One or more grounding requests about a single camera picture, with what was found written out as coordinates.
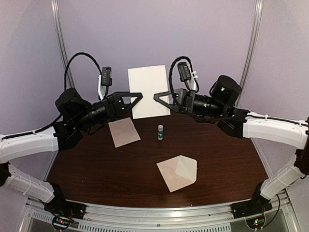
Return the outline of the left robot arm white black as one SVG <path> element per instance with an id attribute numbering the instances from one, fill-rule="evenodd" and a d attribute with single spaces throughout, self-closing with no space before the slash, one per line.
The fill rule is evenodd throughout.
<path id="1" fill-rule="evenodd" d="M 58 214 L 66 214 L 70 207 L 59 185 L 40 181 L 18 170 L 10 161 L 72 149 L 82 140 L 83 132 L 97 124 L 105 126 L 123 118 L 142 98 L 140 92 L 115 92 L 90 103 L 82 99 L 76 89 L 65 90 L 55 102 L 61 121 L 56 119 L 38 130 L 0 137 L 0 185 L 50 203 Z"/>

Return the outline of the left aluminium frame post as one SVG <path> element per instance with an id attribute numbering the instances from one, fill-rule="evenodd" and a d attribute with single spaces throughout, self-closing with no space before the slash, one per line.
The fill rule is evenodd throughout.
<path id="1" fill-rule="evenodd" d="M 65 42 L 64 42 L 63 31 L 62 31 L 62 26 L 61 26 L 59 4 L 57 0 L 50 0 L 50 2 L 51 2 L 52 16 L 54 19 L 54 25 L 56 28 L 56 37 L 57 37 L 58 47 L 60 51 L 60 57 L 61 57 L 63 67 L 65 69 L 69 60 L 68 60 L 67 51 L 65 48 Z"/>

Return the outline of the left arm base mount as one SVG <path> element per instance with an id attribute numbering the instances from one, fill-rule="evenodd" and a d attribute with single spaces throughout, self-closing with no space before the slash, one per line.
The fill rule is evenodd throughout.
<path id="1" fill-rule="evenodd" d="M 44 210 L 53 215 L 52 226 L 56 231 L 64 231 L 70 226 L 76 224 L 74 219 L 83 219 L 86 205 L 83 203 L 76 203 L 65 201 L 64 204 L 59 203 L 44 203 Z"/>

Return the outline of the green white glue stick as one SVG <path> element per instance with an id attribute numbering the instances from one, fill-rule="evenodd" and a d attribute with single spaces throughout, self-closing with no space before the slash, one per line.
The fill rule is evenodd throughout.
<path id="1" fill-rule="evenodd" d="M 158 140 L 163 140 L 163 125 L 158 125 Z"/>

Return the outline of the aluminium frame post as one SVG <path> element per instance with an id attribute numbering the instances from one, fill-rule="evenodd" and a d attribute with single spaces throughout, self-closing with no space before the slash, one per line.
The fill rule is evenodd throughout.
<path id="1" fill-rule="evenodd" d="M 236 101 L 236 106 L 239 106 L 240 104 L 240 100 L 241 100 L 241 97 L 244 92 L 244 88 L 245 88 L 245 85 L 246 85 L 246 82 L 249 76 L 250 67 L 251 67 L 253 55 L 254 55 L 254 50 L 256 47 L 256 43 L 257 43 L 259 31 L 260 31 L 262 15 L 263 15 L 263 0 L 256 0 L 254 14 L 253 14 L 253 24 L 252 24 L 251 35 L 250 35 L 247 55 L 246 55 L 246 59 L 245 59 L 245 63 L 244 63 L 243 71 L 242 71 L 242 76 L 240 80 L 240 86 L 242 88 L 242 92 Z"/>
<path id="2" fill-rule="evenodd" d="M 63 67 L 65 69 L 69 60 L 68 60 L 67 51 L 65 48 L 65 42 L 64 42 L 63 31 L 62 31 L 62 26 L 61 26 L 59 4 L 57 0 L 50 0 L 50 2 L 51 2 L 52 16 L 54 19 L 54 25 L 56 28 L 56 37 L 57 37 L 58 47 L 60 51 L 60 57 L 61 57 Z"/>

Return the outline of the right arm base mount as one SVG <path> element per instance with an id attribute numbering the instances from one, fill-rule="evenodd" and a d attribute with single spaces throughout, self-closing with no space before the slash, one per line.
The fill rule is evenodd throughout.
<path id="1" fill-rule="evenodd" d="M 262 229 L 266 224 L 265 212 L 272 210 L 272 204 L 255 207 L 251 200 L 233 203 L 231 210 L 234 219 L 245 218 L 247 226 L 252 230 Z"/>

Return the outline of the lined letter sheet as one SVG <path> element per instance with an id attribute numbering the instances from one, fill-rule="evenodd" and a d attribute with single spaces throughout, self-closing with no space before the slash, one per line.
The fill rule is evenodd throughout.
<path id="1" fill-rule="evenodd" d="M 154 100 L 154 94 L 168 91 L 165 65 L 127 70 L 129 90 L 142 93 L 142 99 L 132 108 L 133 119 L 169 116 L 170 110 Z"/>

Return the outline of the right aluminium frame post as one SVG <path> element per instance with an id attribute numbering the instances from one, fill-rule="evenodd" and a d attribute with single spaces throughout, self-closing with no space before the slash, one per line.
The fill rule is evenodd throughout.
<path id="1" fill-rule="evenodd" d="M 240 100 L 241 100 L 241 97 L 244 92 L 244 88 L 245 88 L 245 85 L 246 85 L 246 82 L 249 76 L 250 67 L 251 67 L 253 55 L 254 55 L 254 50 L 256 47 L 256 43 L 257 43 L 259 31 L 260 31 L 262 15 L 263 15 L 263 0 L 256 0 L 254 14 L 253 14 L 253 24 L 252 24 L 251 35 L 250 35 L 247 55 L 246 55 L 246 59 L 245 59 L 245 63 L 244 63 L 243 71 L 242 71 L 242 76 L 240 80 L 240 86 L 242 88 L 242 92 L 236 101 L 236 106 L 239 106 L 240 104 Z"/>

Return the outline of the beige envelope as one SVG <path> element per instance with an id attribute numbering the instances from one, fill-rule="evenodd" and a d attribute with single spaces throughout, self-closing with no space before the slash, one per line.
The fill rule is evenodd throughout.
<path id="1" fill-rule="evenodd" d="M 197 160 L 179 155 L 156 164 L 169 191 L 175 192 L 197 180 Z"/>

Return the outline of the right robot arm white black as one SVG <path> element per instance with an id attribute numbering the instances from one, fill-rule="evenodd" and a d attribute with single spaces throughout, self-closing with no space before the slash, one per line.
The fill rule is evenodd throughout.
<path id="1" fill-rule="evenodd" d="M 261 115 L 235 107 L 241 86 L 221 75 L 210 94 L 194 90 L 170 89 L 154 94 L 154 100 L 168 109 L 192 117 L 198 123 L 216 124 L 226 135 L 235 138 L 256 138 L 291 145 L 295 156 L 277 173 L 256 187 L 248 210 L 258 213 L 277 193 L 309 174 L 309 122 Z"/>

